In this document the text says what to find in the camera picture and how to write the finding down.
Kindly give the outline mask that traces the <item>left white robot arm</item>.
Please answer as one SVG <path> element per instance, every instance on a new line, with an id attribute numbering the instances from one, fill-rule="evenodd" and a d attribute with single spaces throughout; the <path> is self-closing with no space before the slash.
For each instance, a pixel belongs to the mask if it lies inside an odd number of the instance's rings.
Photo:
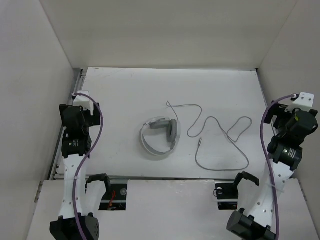
<path id="1" fill-rule="evenodd" d="M 90 136 L 90 128 L 103 127 L 99 103 L 93 109 L 81 105 L 61 104 L 62 161 L 64 190 L 58 219 L 50 222 L 49 231 L 56 240 L 97 240 L 100 224 L 95 213 L 102 198 L 111 195 L 112 186 L 107 174 L 86 177 L 90 154 L 97 145 Z"/>

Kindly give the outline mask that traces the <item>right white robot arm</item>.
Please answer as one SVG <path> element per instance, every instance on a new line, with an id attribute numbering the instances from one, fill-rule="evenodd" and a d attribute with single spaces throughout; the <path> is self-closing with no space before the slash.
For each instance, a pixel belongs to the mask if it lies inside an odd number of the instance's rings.
<path id="1" fill-rule="evenodd" d="M 235 210 L 226 229 L 242 240 L 277 240 L 280 237 L 279 197 L 286 182 L 297 170 L 303 157 L 301 144 L 318 129 L 313 99 L 296 99 L 290 105 L 273 101 L 263 114 L 260 128 L 276 118 L 278 131 L 270 143 L 262 143 L 266 164 L 262 180 L 249 173 L 243 179 L 258 186 L 253 201 L 247 208 Z"/>

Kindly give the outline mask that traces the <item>white grey headphones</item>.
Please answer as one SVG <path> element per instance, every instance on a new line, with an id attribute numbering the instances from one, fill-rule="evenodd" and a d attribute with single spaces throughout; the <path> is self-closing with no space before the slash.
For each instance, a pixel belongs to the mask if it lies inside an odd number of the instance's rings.
<path id="1" fill-rule="evenodd" d="M 146 152 L 165 157 L 177 147 L 181 137 L 179 120 L 158 116 L 147 120 L 139 131 L 139 141 Z"/>

